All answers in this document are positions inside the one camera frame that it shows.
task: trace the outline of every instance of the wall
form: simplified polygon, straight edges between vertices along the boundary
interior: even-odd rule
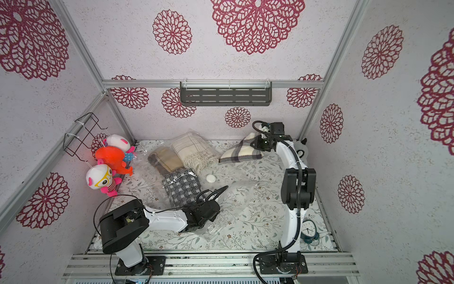
[[[454,281],[453,11],[372,1],[307,135],[364,283]]]
[[[103,77],[117,80],[321,80],[354,3],[65,1]],[[170,139],[188,128],[208,139],[240,139],[256,119],[283,120],[297,136],[315,91],[274,89],[269,107],[234,110],[183,107],[177,89],[113,94],[139,139]]]
[[[27,4],[0,2],[0,206],[99,94],[48,3]],[[96,114],[121,133],[107,106]],[[105,197],[85,184],[87,170],[65,155],[0,236],[0,282],[56,283],[70,256],[85,251]]]

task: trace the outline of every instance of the cream fringed scarf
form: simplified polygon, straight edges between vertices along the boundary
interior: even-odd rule
[[[200,174],[207,165],[217,164],[219,155],[212,151],[211,146],[193,132],[178,137],[172,148],[177,153],[187,169],[193,169]]]

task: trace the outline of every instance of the clock face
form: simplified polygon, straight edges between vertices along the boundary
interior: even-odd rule
[[[315,237],[315,234],[317,233],[315,223],[312,220],[304,221],[301,224],[301,233],[309,238]]]

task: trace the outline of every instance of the white cap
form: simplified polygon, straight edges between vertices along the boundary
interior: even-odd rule
[[[213,183],[216,181],[216,177],[212,174],[207,175],[207,182]]]

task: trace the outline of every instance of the folded blanket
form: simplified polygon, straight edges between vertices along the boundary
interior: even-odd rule
[[[200,181],[192,169],[173,172],[164,177],[163,185],[174,207],[192,205],[201,192]]]
[[[228,164],[261,159],[263,157],[262,152],[251,146],[254,138],[255,134],[251,132],[240,143],[225,151],[219,162],[221,164]]]
[[[193,132],[188,132],[178,137],[172,143],[173,150],[177,153],[183,165],[194,169],[197,174],[209,164],[217,164],[218,154],[212,151],[202,137]]]
[[[148,162],[164,176],[183,167],[178,155],[171,148],[164,146],[154,150],[148,156]]]

